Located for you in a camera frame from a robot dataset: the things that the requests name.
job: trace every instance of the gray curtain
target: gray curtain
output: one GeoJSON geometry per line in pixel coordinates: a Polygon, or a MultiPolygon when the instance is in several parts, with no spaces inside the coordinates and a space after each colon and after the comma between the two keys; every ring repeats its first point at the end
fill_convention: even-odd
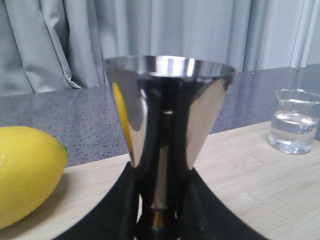
{"type": "Polygon", "coordinates": [[[129,54],[197,58],[238,71],[320,63],[319,6],[320,0],[0,0],[0,96],[105,86],[103,59],[129,54]]]}

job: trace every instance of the cutting board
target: cutting board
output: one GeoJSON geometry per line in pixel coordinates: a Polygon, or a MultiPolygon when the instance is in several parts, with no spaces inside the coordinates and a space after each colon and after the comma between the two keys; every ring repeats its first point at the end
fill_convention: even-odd
{"type": "MultiPolygon", "coordinates": [[[[195,163],[214,194],[271,240],[320,239],[320,142],[303,155],[268,144],[270,122],[207,137],[195,163]]],[[[0,240],[50,240],[88,213],[110,190],[129,156],[68,167],[33,213],[0,230],[0,240]]]]}

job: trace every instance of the small glass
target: small glass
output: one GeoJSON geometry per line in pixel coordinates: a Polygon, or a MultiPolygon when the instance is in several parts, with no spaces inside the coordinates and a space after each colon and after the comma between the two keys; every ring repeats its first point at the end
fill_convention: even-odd
{"type": "Polygon", "coordinates": [[[320,95],[302,89],[277,90],[278,106],[272,116],[269,143],[289,154],[310,151],[320,117],[320,95]]]}

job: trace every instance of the metal cup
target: metal cup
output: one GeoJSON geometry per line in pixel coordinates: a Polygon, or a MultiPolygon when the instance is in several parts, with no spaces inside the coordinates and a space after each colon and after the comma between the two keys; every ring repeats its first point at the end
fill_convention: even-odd
{"type": "Polygon", "coordinates": [[[104,64],[142,197],[136,237],[176,239],[177,202],[235,70],[178,56],[104,64]]]}

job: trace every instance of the yellow lemon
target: yellow lemon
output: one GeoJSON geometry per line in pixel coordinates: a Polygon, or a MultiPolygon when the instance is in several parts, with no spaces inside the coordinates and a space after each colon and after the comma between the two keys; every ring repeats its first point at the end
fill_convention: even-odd
{"type": "Polygon", "coordinates": [[[65,147],[39,129],[0,127],[0,229],[21,220],[49,197],[67,159],[65,147]]]}
{"type": "Polygon", "coordinates": [[[131,135],[130,135],[129,119],[128,119],[125,100],[124,100],[124,97],[122,96],[122,93],[120,91],[118,84],[113,83],[112,90],[113,90],[115,104],[116,104],[116,107],[117,107],[118,113],[119,113],[120,124],[121,124],[122,130],[123,130],[123,135],[124,135],[125,141],[128,145],[128,149],[129,149],[130,154],[133,154],[133,146],[132,146],[132,140],[131,140],[131,135]]]}

